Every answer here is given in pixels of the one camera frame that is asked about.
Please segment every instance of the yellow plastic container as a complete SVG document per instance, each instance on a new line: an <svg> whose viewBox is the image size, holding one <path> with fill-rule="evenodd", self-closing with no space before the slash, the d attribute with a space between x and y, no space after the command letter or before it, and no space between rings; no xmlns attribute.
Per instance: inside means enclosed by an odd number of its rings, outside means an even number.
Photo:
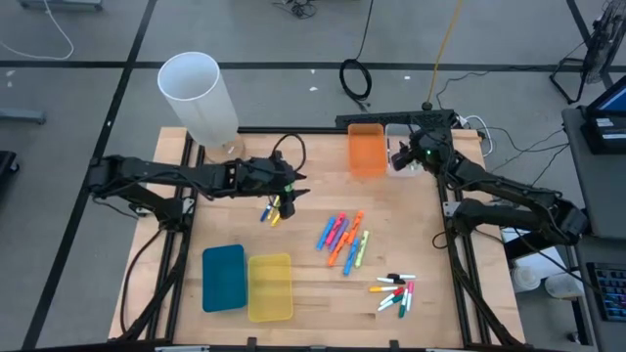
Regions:
<svg viewBox="0 0 626 352"><path fill-rule="evenodd" d="M286 254L257 255L247 262L247 316L263 323L291 319L291 257Z"/></svg>

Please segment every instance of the wooden tabletop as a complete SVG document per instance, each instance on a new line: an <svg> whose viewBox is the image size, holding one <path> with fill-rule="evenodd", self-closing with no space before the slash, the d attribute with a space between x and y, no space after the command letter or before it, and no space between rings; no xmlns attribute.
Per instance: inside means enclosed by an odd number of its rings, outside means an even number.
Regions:
<svg viewBox="0 0 626 352"><path fill-rule="evenodd" d="M180 163L185 129L160 131L155 161ZM472 130L453 131L455 148L469 159L483 163L478 137ZM246 156L268 156L280 135L244 134ZM434 177L424 172L413 178L359 180L347 165L346 135L302 135L307 160L300 171L308 176L296 188L311 193L295 202L295 215L271 228L258 219L267 198L200 199L192 231L174 342L180 344L246 344L255 336L259 345L388 346L397 339L402 347L462 347L459 315L455 304L450 261L446 250L431 244L443 231L440 201ZM280 146L286 160L297 165L300 145L286 139ZM173 188L150 185L164 197ZM489 200L482 193L465 197ZM363 265L342 274L347 250L329 268L327 249L315 249L330 216L340 211L353 219L358 210L365 216L361 230L371 235ZM149 217L138 222L129 260L152 236L157 222ZM492 226L480 228L498 237ZM126 309L129 325L154 293L164 236L140 257L130 280ZM501 244L483 236L472 237L476 264L485 300L513 336L523 332ZM201 254L208 247L240 243L246 257L288 253L291 256L293 317L288 321L252 323L246 308L205 313L201 308ZM178 249L174 248L173 257ZM404 319L398 309L377 312L385 293L369 293L376 277L387 273L417 275L411 311ZM473 305L466 295L470 316ZM158 335L163 335L169 299L161 307ZM110 336L120 335L117 308ZM475 319L470 319L472 338L479 341Z"/></svg>

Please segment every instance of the orange plastic bin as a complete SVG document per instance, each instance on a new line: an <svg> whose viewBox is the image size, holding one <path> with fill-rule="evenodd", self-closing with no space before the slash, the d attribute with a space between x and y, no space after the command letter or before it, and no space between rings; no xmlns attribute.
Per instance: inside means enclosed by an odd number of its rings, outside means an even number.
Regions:
<svg viewBox="0 0 626 352"><path fill-rule="evenodd" d="M350 172L358 177L383 176L387 167L384 130L378 123L348 126Z"/></svg>

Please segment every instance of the white cylinder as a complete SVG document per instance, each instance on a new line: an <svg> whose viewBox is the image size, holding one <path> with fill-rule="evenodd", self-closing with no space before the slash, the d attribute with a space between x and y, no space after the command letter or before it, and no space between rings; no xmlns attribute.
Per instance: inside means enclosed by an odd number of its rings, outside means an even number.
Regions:
<svg viewBox="0 0 626 352"><path fill-rule="evenodd" d="M158 89L196 142L218 148L237 137L239 121L219 65L203 53L183 53L158 71Z"/></svg>
<svg viewBox="0 0 626 352"><path fill-rule="evenodd" d="M511 280L515 293L526 292L539 287L541 279L531 267L521 266L511 270Z"/></svg>
<svg viewBox="0 0 626 352"><path fill-rule="evenodd" d="M572 272L580 277L580 272ZM566 273L550 276L546 279L546 291L554 298L574 298L583 295L583 283L572 278Z"/></svg>

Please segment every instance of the gray floor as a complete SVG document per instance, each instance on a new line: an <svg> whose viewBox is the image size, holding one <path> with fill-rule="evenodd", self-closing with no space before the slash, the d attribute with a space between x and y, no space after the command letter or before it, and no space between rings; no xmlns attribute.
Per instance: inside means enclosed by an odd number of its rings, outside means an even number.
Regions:
<svg viewBox="0 0 626 352"><path fill-rule="evenodd" d="M579 1L585 21L602 0ZM163 61L183 51L205 51L224 62L339 62L358 51L368 1L319 1L313 19L297 21L270 0L159 0L139 60ZM147 0L107 0L105 11L56 12L76 46L73 61L124 61ZM452 16L454 0L377 1L362 61L432 63ZM41 12L14 1L0 4L0 39L39 55L65 52L65 43ZM552 65L581 42L561 0L474 0L464 5L445 63ZM0 61L22 60L0 48ZM617 64L626 63L620 53ZM15 71L8 76L5 72ZM0 350L18 349L32 317L117 85L120 69L2 68L0 106L45 110L43 126L0 123L0 150L20 154L22 172L0 203ZM445 79L463 75L442 71ZM418 110L428 71L372 71L371 111ZM562 76L574 89L576 74ZM335 116L358 113L335 70L225 70L224 79L246 126L330 126ZM155 69L135 69L107 146L107 154L150 158L161 126L179 121L159 94ZM586 88L584 102L604 87ZM547 73L492 72L453 82L445 107L478 114L512 132L520 147L560 126L563 99ZM514 155L494 131L491 169ZM563 134L546 146L565 141ZM527 154L499 173L532 181L551 153ZM538 182L582 204L569 151ZM132 220L89 203L38 346L104 341L128 255ZM527 340L538 347L589 351L567 342L575 329L567 302L541 291L518 297Z"/></svg>

